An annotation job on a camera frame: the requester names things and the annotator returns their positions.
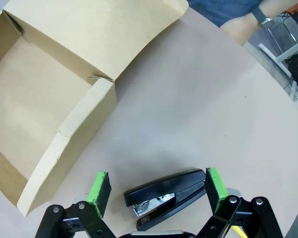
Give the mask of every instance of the blue denim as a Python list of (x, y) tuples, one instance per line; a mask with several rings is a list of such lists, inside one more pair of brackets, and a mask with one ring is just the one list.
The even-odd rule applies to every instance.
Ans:
[(218, 27), (227, 21), (244, 16), (262, 0), (188, 0), (191, 8)]

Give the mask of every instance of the person's arm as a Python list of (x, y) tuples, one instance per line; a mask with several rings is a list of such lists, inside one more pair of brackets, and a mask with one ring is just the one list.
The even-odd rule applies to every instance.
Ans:
[[(259, 4), (259, 8), (267, 17), (274, 19), (278, 14), (297, 3), (298, 0), (263, 0)], [(260, 26), (254, 15), (249, 13), (226, 22), (221, 29), (243, 46), (253, 33), (260, 29)]]

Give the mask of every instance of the black stapler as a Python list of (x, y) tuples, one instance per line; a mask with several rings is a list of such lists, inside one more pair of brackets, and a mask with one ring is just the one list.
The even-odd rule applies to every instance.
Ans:
[(136, 228), (146, 231), (202, 197), (205, 173), (201, 169), (163, 177), (124, 193), (127, 207), (138, 217)]

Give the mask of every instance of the hand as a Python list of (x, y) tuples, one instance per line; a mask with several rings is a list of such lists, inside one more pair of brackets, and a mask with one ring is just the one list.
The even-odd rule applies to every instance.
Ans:
[(243, 46), (255, 31), (260, 28), (252, 13), (234, 18), (224, 23), (221, 29)]

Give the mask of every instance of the cardboard box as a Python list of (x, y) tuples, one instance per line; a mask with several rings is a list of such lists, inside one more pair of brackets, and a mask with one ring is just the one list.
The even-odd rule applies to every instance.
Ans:
[(48, 201), (117, 104), (0, 14), (0, 190), (23, 215)]
[(186, 0), (11, 0), (0, 14), (0, 190), (50, 200), (117, 104), (114, 81)]

